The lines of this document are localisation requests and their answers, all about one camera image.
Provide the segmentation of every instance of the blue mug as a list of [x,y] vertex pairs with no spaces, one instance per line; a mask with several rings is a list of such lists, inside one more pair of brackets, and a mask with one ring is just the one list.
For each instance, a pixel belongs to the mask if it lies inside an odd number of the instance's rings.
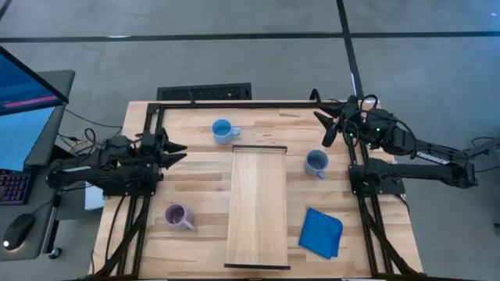
[[324,151],[313,150],[305,157],[304,170],[310,176],[325,179],[325,169],[328,166],[328,156]]
[[226,119],[218,119],[212,124],[212,133],[217,144],[229,144],[240,132],[240,128],[233,127]]

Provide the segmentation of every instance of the wooden board edge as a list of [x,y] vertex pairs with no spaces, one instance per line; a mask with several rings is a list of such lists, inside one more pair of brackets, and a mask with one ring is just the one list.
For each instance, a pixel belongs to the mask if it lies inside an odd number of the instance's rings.
[[239,265],[239,264],[224,264],[227,269],[279,269],[290,270],[290,265]]
[[237,149],[277,149],[288,151],[288,147],[280,145],[246,145],[246,144],[233,144],[233,151]]

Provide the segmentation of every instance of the mouse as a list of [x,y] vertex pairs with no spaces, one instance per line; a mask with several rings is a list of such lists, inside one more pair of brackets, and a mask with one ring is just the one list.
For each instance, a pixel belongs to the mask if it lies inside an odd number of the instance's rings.
[[3,247],[9,251],[17,249],[26,239],[34,221],[33,214],[22,214],[14,219],[3,236]]

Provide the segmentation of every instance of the purple mug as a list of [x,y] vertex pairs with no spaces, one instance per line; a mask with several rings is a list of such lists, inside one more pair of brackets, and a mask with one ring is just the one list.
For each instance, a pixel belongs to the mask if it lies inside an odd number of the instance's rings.
[[163,214],[165,222],[173,228],[182,230],[189,229],[198,232],[195,226],[193,226],[193,212],[186,207],[186,205],[181,203],[173,203]]

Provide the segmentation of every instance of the blue towel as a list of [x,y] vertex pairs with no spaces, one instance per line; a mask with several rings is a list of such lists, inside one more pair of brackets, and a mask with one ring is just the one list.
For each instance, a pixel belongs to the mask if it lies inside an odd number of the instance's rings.
[[338,256],[342,222],[313,208],[307,210],[298,244],[330,259]]

